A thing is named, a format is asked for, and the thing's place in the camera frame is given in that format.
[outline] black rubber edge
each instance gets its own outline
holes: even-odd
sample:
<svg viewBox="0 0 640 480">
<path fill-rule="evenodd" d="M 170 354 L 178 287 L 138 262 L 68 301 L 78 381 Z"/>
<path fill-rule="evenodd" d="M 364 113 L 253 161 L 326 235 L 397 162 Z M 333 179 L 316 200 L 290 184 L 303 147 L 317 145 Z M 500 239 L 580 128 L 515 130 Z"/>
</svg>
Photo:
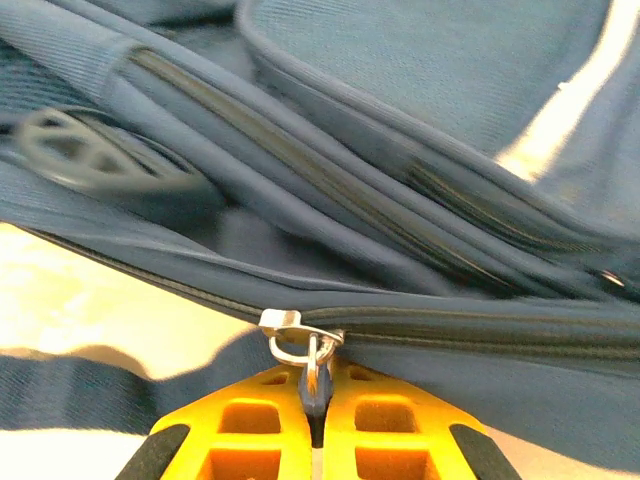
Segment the black rubber edge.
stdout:
<svg viewBox="0 0 640 480">
<path fill-rule="evenodd" d="M 326 413 L 319 417 L 307 415 L 309 430 L 311 432 L 311 448 L 322 448 L 324 446 L 324 425 L 326 420 Z"/>
<path fill-rule="evenodd" d="M 522 480 L 491 437 L 466 425 L 449 430 L 478 480 Z"/>
<path fill-rule="evenodd" d="M 189 430 L 177 424 L 148 436 L 115 480 L 161 480 Z"/>
</svg>

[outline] yellow plastic object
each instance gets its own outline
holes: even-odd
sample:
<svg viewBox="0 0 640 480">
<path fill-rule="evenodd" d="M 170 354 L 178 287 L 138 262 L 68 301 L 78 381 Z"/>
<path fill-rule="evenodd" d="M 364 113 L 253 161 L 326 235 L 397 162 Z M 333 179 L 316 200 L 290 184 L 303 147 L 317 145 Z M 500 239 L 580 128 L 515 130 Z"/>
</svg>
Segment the yellow plastic object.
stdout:
<svg viewBox="0 0 640 480">
<path fill-rule="evenodd" d="M 396 378 L 336 359 L 323 480 L 476 480 L 449 427 L 475 418 Z"/>
<path fill-rule="evenodd" d="M 151 433 L 191 428 L 162 480 L 310 479 L 299 375 L 298 368 L 275 367 L 161 418 Z"/>
<path fill-rule="evenodd" d="M 323 480 L 476 480 L 449 427 L 484 433 L 467 413 L 404 381 L 342 359 L 324 432 Z M 309 480 L 300 369 L 279 366 L 163 417 L 151 433 L 191 430 L 162 480 Z"/>
</svg>

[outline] zipper pull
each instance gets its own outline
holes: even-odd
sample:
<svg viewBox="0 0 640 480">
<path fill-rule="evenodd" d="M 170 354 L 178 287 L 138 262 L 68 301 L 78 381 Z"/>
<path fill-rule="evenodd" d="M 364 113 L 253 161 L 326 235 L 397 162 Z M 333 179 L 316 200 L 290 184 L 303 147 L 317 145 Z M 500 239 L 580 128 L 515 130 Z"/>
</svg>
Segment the zipper pull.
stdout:
<svg viewBox="0 0 640 480">
<path fill-rule="evenodd" d="M 302 325 L 302 315 L 296 310 L 264 310 L 258 325 L 269 337 L 269 349 L 276 360 L 304 369 L 298 384 L 298 395 L 309 422 L 311 446 L 321 448 L 324 423 L 333 396 L 328 364 L 336 348 L 344 343 L 344 332 L 329 332 Z M 307 347 L 307 354 L 292 355 L 284 352 L 279 342 L 304 345 Z"/>
<path fill-rule="evenodd" d="M 344 331 L 325 331 L 302 325 L 302 314 L 297 310 L 266 309 L 260 316 L 258 326 L 269 337 L 269 350 L 280 363 L 296 367 L 309 366 L 310 375 L 319 365 L 329 361 L 336 348 L 344 344 Z M 280 343 L 307 347 L 306 355 L 293 355 L 280 348 Z M 316 354 L 311 354 L 313 346 Z"/>
</svg>

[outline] strap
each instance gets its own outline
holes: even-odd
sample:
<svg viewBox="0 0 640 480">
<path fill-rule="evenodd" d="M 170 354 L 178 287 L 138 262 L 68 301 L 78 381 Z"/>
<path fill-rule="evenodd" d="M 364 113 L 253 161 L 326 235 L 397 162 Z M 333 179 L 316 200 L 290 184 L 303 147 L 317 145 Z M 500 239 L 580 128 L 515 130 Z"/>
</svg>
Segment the strap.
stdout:
<svg viewBox="0 0 640 480">
<path fill-rule="evenodd" d="M 0 356 L 0 430 L 146 435 L 161 416 L 275 364 L 260 331 L 234 341 L 206 367 L 164 381 L 81 358 Z"/>
</svg>

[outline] suitcase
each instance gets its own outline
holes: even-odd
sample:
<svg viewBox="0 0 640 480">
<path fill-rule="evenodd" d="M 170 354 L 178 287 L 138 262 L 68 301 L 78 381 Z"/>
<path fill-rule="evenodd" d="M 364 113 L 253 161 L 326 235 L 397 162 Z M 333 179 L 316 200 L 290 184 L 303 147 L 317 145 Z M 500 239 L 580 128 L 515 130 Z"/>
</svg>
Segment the suitcase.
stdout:
<svg viewBox="0 0 640 480">
<path fill-rule="evenodd" d="M 638 471 L 638 12 L 6 2 L 0 219 Z"/>
</svg>

